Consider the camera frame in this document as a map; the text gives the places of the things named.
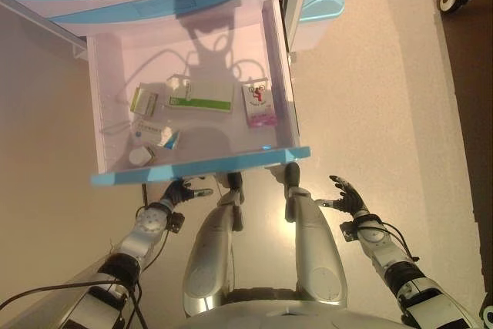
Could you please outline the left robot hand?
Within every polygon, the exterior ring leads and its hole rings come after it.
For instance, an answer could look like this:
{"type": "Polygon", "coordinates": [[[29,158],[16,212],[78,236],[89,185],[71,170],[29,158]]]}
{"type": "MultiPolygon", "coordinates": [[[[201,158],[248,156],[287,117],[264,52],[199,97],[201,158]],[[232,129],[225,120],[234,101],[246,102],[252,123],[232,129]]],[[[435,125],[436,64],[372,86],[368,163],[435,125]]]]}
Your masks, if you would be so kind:
{"type": "Polygon", "coordinates": [[[160,198],[160,202],[170,209],[174,209],[180,203],[199,197],[211,196],[212,194],[213,190],[210,188],[193,190],[190,188],[190,183],[185,180],[175,180],[166,188],[160,198]]]}

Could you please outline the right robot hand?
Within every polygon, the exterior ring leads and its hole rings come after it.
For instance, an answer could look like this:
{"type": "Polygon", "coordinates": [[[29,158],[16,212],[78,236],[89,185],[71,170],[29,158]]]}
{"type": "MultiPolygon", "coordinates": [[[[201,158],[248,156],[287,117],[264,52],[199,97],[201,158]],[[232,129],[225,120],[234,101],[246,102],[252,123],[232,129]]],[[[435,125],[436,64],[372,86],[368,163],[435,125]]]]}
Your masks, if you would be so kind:
{"type": "Polygon", "coordinates": [[[340,190],[340,197],[337,200],[316,200],[315,203],[318,206],[349,213],[352,217],[363,213],[369,214],[361,195],[347,180],[336,175],[329,175],[329,179],[340,190]]]}

